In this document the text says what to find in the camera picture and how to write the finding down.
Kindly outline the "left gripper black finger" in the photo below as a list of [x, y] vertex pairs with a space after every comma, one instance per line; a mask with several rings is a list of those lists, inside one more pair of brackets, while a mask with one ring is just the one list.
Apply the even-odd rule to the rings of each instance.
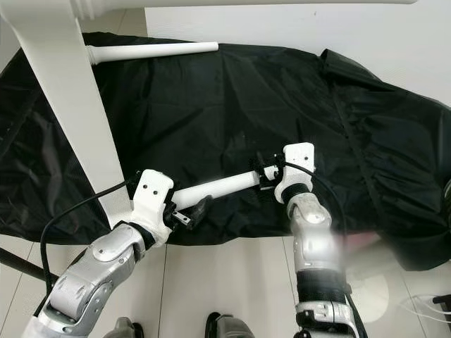
[[197, 203], [197, 205], [190, 210], [189, 221], [187, 222], [187, 224], [198, 225], [200, 222], [202, 222], [203, 219], [205, 219], [207, 211], [209, 211], [209, 204], [212, 201], [213, 197], [211, 194], [204, 196], [203, 199], [201, 199], [199, 203]]

